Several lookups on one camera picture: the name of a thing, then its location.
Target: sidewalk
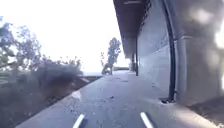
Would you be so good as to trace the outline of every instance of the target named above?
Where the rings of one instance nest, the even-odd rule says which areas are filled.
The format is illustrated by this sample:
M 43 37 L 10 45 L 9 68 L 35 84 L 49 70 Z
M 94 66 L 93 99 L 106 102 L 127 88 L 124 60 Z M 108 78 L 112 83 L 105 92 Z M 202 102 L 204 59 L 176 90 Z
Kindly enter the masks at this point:
M 216 126 L 177 104 L 162 104 L 167 96 L 161 85 L 145 82 L 134 73 L 105 76 L 16 128 L 72 128 L 80 114 L 83 128 L 145 128 L 146 112 L 158 128 L 215 128 Z

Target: gray wall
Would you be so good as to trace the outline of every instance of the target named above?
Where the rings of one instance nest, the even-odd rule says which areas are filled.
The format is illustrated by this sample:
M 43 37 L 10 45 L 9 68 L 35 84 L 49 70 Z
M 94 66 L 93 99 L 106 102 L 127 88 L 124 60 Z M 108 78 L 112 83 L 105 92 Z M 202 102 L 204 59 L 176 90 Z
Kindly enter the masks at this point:
M 159 0 L 151 0 L 151 4 L 137 39 L 139 76 L 168 93 L 170 56 L 165 16 Z
M 223 0 L 166 0 L 176 39 L 177 99 L 184 105 L 223 94 Z

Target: leaves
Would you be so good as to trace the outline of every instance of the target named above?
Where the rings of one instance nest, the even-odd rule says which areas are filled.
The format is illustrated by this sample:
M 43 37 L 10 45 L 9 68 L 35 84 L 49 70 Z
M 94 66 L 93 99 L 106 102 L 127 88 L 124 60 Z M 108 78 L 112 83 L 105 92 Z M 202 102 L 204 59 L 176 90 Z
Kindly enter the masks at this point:
M 0 28 L 0 68 L 22 66 L 25 69 L 40 58 L 40 48 L 36 36 L 26 26 L 5 23 Z
M 107 63 L 113 65 L 117 62 L 117 57 L 121 53 L 120 49 L 121 42 L 117 40 L 116 38 L 113 38 L 109 42 L 109 48 L 108 48 L 108 60 Z

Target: bush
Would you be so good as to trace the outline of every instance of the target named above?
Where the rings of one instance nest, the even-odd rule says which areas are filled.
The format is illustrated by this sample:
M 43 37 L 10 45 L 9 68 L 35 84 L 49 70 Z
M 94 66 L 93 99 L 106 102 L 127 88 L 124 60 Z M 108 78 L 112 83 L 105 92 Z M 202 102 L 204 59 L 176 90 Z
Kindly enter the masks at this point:
M 67 85 L 82 75 L 79 67 L 75 65 L 62 65 L 57 63 L 45 63 L 34 72 L 38 83 L 42 87 L 54 85 Z

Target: tree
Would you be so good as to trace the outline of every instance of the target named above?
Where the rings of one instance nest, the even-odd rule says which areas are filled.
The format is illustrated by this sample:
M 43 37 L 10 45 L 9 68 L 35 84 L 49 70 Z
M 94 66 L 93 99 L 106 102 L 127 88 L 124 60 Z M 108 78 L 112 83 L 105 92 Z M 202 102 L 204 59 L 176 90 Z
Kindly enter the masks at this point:
M 32 69 L 41 57 L 40 48 L 26 26 L 5 23 L 0 28 L 0 69 Z
M 107 63 L 105 64 L 102 70 L 102 74 L 105 74 L 108 68 L 110 69 L 110 74 L 112 74 L 113 65 L 114 63 L 117 62 L 117 58 L 121 52 L 120 45 L 121 45 L 121 42 L 117 40 L 116 38 L 112 38 L 112 40 L 110 40 L 108 53 L 107 53 L 108 59 L 107 59 Z
M 101 66 L 104 67 L 104 52 L 100 53 L 100 63 L 101 63 Z

